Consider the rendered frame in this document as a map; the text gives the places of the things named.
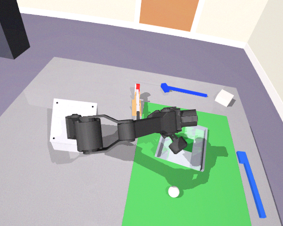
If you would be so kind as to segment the white ball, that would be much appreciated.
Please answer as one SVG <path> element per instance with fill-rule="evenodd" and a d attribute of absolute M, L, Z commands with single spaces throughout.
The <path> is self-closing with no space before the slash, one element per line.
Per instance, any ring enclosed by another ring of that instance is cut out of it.
<path fill-rule="evenodd" d="M 168 189 L 168 193 L 171 197 L 177 197 L 180 193 L 179 191 L 179 188 L 176 187 L 176 186 L 171 186 L 169 189 Z"/>

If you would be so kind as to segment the green flat mat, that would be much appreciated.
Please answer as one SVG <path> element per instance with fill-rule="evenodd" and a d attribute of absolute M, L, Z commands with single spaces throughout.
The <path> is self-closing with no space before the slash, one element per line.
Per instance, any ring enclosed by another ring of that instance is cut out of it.
<path fill-rule="evenodd" d="M 122 226 L 251 226 L 227 116 L 196 113 L 208 128 L 205 170 L 155 157 L 160 133 L 139 137 Z"/>

